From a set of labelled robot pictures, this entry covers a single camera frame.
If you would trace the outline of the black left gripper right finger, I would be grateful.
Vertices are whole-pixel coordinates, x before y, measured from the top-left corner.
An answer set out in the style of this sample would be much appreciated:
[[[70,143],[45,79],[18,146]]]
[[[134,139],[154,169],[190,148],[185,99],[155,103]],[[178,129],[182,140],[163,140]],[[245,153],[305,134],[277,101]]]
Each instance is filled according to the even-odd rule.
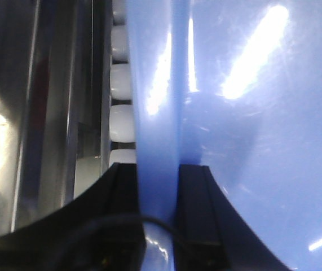
[[[179,167],[176,270],[288,270],[241,218],[209,167]]]

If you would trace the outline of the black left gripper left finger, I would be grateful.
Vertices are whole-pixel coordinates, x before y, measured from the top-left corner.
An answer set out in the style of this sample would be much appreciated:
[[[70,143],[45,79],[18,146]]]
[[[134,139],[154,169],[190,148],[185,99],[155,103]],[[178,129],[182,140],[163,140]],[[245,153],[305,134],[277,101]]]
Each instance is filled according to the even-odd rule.
[[[52,214],[0,236],[0,270],[139,270],[145,252],[135,164],[113,164]]]

